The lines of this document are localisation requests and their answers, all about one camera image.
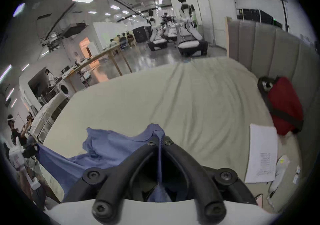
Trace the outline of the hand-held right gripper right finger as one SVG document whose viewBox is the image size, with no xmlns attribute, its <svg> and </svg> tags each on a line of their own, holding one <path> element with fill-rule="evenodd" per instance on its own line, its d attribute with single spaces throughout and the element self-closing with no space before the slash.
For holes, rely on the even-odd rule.
<svg viewBox="0 0 320 225">
<path fill-rule="evenodd" d="M 227 214 L 224 200 L 258 206 L 236 171 L 202 166 L 170 138 L 163 141 L 163 153 L 186 180 L 187 197 L 194 197 L 200 221 L 222 221 Z"/>
</svg>

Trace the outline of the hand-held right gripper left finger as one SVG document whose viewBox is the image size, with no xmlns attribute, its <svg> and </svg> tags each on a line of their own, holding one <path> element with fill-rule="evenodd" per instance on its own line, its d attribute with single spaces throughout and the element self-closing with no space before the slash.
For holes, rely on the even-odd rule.
<svg viewBox="0 0 320 225">
<path fill-rule="evenodd" d="M 158 153 L 159 143 L 159 139 L 151 139 L 118 166 L 107 169 L 92 167 L 85 170 L 71 187 L 63 203 L 94 199 L 91 212 L 95 219 L 116 220 L 132 176 Z"/>
</svg>

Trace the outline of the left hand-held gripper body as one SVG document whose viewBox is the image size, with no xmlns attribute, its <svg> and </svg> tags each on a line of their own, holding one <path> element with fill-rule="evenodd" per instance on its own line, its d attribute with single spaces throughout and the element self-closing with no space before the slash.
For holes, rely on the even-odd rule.
<svg viewBox="0 0 320 225">
<path fill-rule="evenodd" d="M 37 178 L 31 179 L 26 170 L 26 158 L 24 157 L 24 147 L 22 147 L 19 138 L 16 137 L 16 145 L 9 149 L 9 160 L 13 165 L 16 171 L 22 172 L 22 174 L 26 177 L 27 182 L 29 183 L 32 190 L 37 190 L 41 184 Z"/>
</svg>

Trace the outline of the person's left hand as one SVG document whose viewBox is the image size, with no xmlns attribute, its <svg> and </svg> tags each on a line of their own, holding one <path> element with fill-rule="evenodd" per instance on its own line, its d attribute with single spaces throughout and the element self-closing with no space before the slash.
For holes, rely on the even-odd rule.
<svg viewBox="0 0 320 225">
<path fill-rule="evenodd" d="M 17 172 L 17 182 L 21 190 L 25 193 L 25 195 L 32 201 L 32 192 L 30 183 L 28 182 L 28 179 L 23 171 Z"/>
</svg>

